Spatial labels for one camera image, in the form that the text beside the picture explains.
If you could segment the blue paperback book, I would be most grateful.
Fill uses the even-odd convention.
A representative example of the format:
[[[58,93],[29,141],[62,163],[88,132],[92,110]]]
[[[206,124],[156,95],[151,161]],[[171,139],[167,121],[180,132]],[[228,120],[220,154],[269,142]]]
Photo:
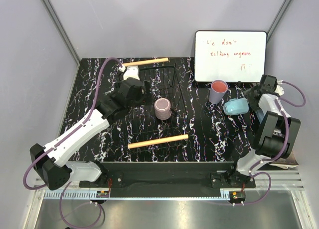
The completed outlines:
[[[259,123],[261,124],[263,119],[264,119],[264,116],[265,116],[263,110],[262,109],[258,109],[258,110],[255,111],[255,114],[256,114],[256,116],[257,116],[257,118],[259,120]]]

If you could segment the dark Two Cities book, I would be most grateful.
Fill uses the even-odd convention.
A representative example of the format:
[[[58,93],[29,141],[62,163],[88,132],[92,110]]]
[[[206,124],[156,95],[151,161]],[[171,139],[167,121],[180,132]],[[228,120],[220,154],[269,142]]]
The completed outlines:
[[[287,158],[279,158],[276,161],[273,161],[270,163],[271,166],[275,166],[275,167],[279,167],[281,169],[287,170],[290,168],[295,168],[297,167],[299,164],[296,161],[296,158],[294,156],[294,153],[291,152],[290,155]]]

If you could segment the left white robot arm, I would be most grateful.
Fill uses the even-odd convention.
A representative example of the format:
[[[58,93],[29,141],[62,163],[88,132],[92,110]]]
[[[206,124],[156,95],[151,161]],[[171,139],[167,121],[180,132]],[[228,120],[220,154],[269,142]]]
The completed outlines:
[[[50,190],[57,190],[74,181],[96,187],[107,185],[108,170],[97,161],[70,161],[71,156],[91,138],[125,118],[134,107],[151,98],[150,83],[128,78],[116,88],[98,96],[93,108],[68,131],[44,146],[30,148],[32,167]]]

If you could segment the lavender plastic cup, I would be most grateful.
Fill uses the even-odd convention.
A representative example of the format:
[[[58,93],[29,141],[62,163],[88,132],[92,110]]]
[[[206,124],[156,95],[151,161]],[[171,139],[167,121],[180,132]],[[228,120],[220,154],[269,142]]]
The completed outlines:
[[[221,99],[223,98],[223,96],[225,95],[225,93],[221,93],[221,94],[220,93],[216,93],[216,92],[214,92],[212,90],[212,88],[210,86],[209,102],[212,103],[212,104],[218,104],[221,101]]]

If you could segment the light blue faceted mug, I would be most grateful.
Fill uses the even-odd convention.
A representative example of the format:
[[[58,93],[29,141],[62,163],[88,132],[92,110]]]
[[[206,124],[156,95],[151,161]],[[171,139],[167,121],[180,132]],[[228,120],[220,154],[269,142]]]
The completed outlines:
[[[229,116],[246,114],[249,111],[249,104],[246,98],[231,99],[224,104],[223,110]]]

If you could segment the black wire dish rack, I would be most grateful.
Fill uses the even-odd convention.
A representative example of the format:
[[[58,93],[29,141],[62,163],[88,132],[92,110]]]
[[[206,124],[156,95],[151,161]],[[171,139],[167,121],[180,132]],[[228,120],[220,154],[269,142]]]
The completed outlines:
[[[176,153],[188,143],[187,111],[176,67],[133,65],[120,68],[123,79],[145,83],[143,105],[128,115],[126,137],[133,154]]]

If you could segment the pink plastic cup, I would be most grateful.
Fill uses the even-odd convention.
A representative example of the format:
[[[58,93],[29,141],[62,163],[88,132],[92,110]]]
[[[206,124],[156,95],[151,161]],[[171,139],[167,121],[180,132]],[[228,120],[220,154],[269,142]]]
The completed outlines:
[[[214,81],[211,88],[216,93],[225,93],[228,90],[228,85],[224,81]]]

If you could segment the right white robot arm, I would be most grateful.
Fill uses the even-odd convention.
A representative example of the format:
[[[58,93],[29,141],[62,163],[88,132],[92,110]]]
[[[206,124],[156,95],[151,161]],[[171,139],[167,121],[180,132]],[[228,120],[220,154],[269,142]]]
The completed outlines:
[[[276,77],[262,75],[259,84],[246,90],[241,99],[232,99],[229,108],[224,105],[224,112],[239,115],[251,110],[259,120],[255,132],[252,150],[237,160],[226,174],[226,182],[231,187],[239,187],[262,166],[280,158],[287,158],[295,143],[301,122],[291,117],[281,102],[283,81]]]

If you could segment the mauve ribbed mug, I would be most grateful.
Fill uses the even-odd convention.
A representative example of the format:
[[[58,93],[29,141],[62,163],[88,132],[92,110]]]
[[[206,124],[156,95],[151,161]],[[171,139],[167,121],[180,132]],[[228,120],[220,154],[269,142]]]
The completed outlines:
[[[175,117],[176,112],[171,107],[171,102],[166,98],[159,98],[154,102],[155,116],[160,120]]]

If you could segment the white whiteboard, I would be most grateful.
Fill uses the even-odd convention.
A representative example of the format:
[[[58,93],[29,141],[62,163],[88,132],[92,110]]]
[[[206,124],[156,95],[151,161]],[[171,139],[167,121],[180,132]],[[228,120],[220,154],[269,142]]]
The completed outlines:
[[[259,82],[265,70],[266,40],[264,31],[197,31],[195,81]]]

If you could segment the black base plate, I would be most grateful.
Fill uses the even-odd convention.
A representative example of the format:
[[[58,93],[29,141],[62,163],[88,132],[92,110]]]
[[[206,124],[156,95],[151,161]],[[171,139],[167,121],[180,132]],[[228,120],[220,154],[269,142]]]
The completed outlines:
[[[253,189],[248,176],[235,175],[232,162],[103,162],[100,183],[81,181],[81,188],[105,188],[111,183],[112,198],[212,198],[220,189]]]

